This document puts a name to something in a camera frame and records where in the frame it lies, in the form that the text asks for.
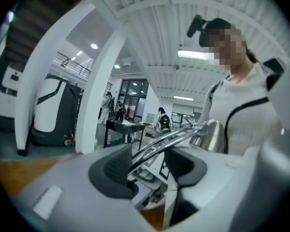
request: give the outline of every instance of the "wooden table surface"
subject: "wooden table surface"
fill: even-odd
[[[8,195],[16,195],[23,187],[42,175],[58,161],[77,155],[79,153],[37,160],[0,161],[0,182]],[[156,230],[162,230],[164,206],[148,211],[143,210],[141,214]]]

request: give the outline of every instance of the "round ceiling light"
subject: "round ceiling light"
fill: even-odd
[[[96,44],[91,44],[90,47],[93,49],[98,49],[98,46]]]

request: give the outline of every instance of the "neck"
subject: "neck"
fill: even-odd
[[[239,81],[241,81],[248,75],[248,73],[253,68],[253,65],[254,65],[253,62],[251,62],[246,55],[244,61],[240,65],[231,66],[230,74],[233,75]]]

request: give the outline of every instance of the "bottle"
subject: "bottle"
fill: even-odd
[[[108,145],[111,143],[111,134],[110,133],[107,135],[107,141],[106,141],[106,143]]]

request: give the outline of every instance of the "table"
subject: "table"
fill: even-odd
[[[144,130],[145,130],[145,125],[136,125],[136,124],[132,124],[132,123],[129,123],[128,125],[125,125],[125,124],[123,124],[120,121],[107,120],[106,121],[106,130],[105,130],[103,148],[106,148],[108,146],[107,145],[108,130],[113,130],[113,131],[121,133],[122,134],[122,139],[121,139],[121,143],[122,144],[125,143],[126,135],[128,135],[130,133],[137,132],[137,131],[142,131],[141,139],[140,140],[135,139],[136,141],[140,141],[140,146],[139,146],[139,150],[140,150],[141,142],[142,142],[142,139],[143,139],[143,133],[144,133]]]

